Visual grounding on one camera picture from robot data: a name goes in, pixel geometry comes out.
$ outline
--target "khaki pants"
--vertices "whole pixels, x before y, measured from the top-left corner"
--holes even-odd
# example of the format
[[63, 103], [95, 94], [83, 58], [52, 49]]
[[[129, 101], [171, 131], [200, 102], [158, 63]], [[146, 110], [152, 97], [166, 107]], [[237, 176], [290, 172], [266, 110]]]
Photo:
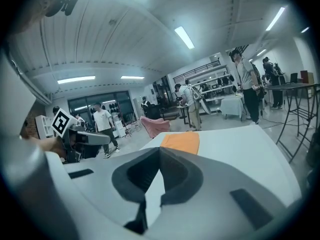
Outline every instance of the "khaki pants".
[[195, 101], [193, 104], [189, 106], [189, 109], [188, 109], [190, 120], [192, 121], [197, 131], [200, 131], [201, 129], [199, 108], [200, 108], [200, 102]]

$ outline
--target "pink chair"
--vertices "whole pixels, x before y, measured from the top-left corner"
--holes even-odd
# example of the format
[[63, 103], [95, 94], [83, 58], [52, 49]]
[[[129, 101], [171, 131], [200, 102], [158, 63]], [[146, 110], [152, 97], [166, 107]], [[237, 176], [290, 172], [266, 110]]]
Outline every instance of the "pink chair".
[[145, 116], [140, 117], [140, 121], [148, 132], [150, 138], [156, 137], [159, 133], [170, 131], [170, 121], [164, 121], [163, 118], [156, 120], [149, 119]]

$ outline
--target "jeans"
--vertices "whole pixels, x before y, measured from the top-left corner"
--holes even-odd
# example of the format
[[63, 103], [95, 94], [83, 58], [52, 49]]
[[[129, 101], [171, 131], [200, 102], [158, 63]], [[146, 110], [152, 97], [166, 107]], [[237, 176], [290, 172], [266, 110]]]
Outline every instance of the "jeans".
[[190, 120], [192, 121], [197, 131], [200, 131], [200, 128], [201, 128], [199, 108], [200, 108], [199, 101], [195, 101], [188, 108]]
[[[114, 136], [114, 133], [113, 133], [112, 128], [99, 131], [99, 133], [100, 133], [100, 134], [104, 134], [104, 135], [108, 135], [108, 136], [110, 137], [113, 145], [114, 145], [115, 147], [118, 146], [118, 142], [116, 141], [116, 138], [115, 138], [115, 136]], [[104, 150], [104, 153], [109, 154], [109, 144], [103, 145], [103, 150]]]
[[244, 103], [249, 111], [253, 122], [259, 120], [259, 99], [257, 93], [252, 88], [243, 90]]
[[[279, 85], [279, 79], [275, 78], [272, 80], [272, 86], [278, 86]], [[281, 90], [273, 90], [273, 107], [276, 108], [278, 106], [282, 106], [284, 103], [284, 96]]]

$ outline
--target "black table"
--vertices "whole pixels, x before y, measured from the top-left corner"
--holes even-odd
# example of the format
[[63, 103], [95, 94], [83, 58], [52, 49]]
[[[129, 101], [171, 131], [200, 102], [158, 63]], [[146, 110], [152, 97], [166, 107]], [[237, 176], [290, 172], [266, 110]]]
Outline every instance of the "black table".
[[[281, 133], [276, 141], [276, 145], [278, 143], [280, 143], [283, 148], [288, 152], [289, 156], [290, 156], [290, 160], [289, 160], [289, 163], [292, 162], [292, 160], [295, 158], [296, 154], [298, 153], [303, 141], [306, 139], [307, 141], [310, 142], [310, 140], [306, 137], [307, 135], [307, 132], [308, 132], [308, 129], [309, 129], [309, 126], [310, 126], [310, 122], [313, 118], [316, 118], [316, 127], [318, 127], [318, 114], [319, 114], [319, 103], [320, 103], [320, 100], [318, 99], [318, 93], [320, 92], [320, 90], [318, 90], [318, 88], [320, 87], [320, 84], [308, 84], [308, 83], [287, 83], [287, 84], [283, 84], [283, 85], [277, 85], [277, 86], [269, 86], [269, 87], [266, 87], [265, 89], [267, 91], [283, 91], [283, 92], [286, 92], [286, 98], [287, 98], [287, 102], [288, 102], [288, 111], [287, 111], [287, 114], [286, 114], [286, 118], [285, 118], [285, 121], [284, 121], [284, 125], [283, 125], [283, 128], [281, 130]], [[314, 89], [314, 95], [313, 97], [311, 98], [308, 98], [308, 89]], [[303, 109], [300, 107], [300, 103], [301, 103], [301, 98], [302, 98], [302, 95], [300, 95], [300, 98], [299, 98], [299, 102], [298, 102], [298, 90], [301, 90], [301, 94], [302, 92], [305, 90], [306, 91], [306, 96], [307, 96], [307, 100], [308, 100], [308, 110], [306, 109]], [[295, 103], [296, 103], [296, 108], [294, 109], [291, 109], [291, 104], [292, 104], [292, 99], [293, 99], [293, 96], [294, 96], [294, 99], [295, 99]], [[309, 100], [312, 99], [312, 106], [311, 106], [311, 109], [310, 109], [310, 103], [309, 103]], [[297, 124], [297, 137], [299, 135], [302, 136], [302, 140], [300, 141], [300, 144], [299, 146], [297, 147], [296, 151], [294, 152], [294, 154], [292, 154], [288, 148], [281, 142], [280, 138], [285, 130], [285, 127], [286, 127], [286, 124], [287, 124], [287, 121], [288, 121], [288, 117], [289, 117], [289, 114], [292, 113], [292, 114], [295, 114], [297, 115], [297, 121], [298, 121], [298, 124]], [[300, 132], [300, 128], [299, 128], [299, 124], [300, 124], [300, 121], [299, 121], [299, 118], [303, 118], [305, 120], [307, 120], [307, 124], [306, 124], [306, 129], [305, 129], [305, 132], [304, 133], [301, 133]]]
[[179, 118], [180, 118], [180, 119], [183, 119], [183, 123], [184, 123], [185, 125], [189, 124], [189, 127], [191, 128], [188, 106], [177, 106], [177, 108], [178, 108], [178, 109], [181, 109], [181, 114], [182, 114], [182, 116], [180, 116]]

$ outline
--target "black pants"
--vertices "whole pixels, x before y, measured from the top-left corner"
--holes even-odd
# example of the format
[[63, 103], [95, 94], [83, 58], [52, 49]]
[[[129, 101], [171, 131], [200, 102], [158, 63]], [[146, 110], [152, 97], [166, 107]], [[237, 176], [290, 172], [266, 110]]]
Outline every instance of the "black pants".
[[249, 111], [252, 121], [259, 120], [259, 99], [257, 93], [252, 88], [243, 90], [244, 103]]
[[[108, 135], [108, 136], [110, 137], [113, 145], [114, 145], [115, 147], [118, 146], [118, 142], [116, 141], [116, 138], [115, 138], [115, 136], [114, 136], [114, 134], [113, 134], [112, 128], [99, 131], [99, 133], [100, 133], [100, 134], [104, 134], [104, 135]], [[103, 150], [104, 150], [104, 153], [109, 154], [109, 144], [103, 145]]]
[[[278, 86], [278, 85], [279, 85], [279, 79], [278, 78], [272, 79], [272, 86]], [[278, 106], [282, 106], [282, 104], [284, 103], [284, 97], [283, 97], [282, 91], [273, 90], [272, 95], [273, 95], [273, 107], [276, 108]]]

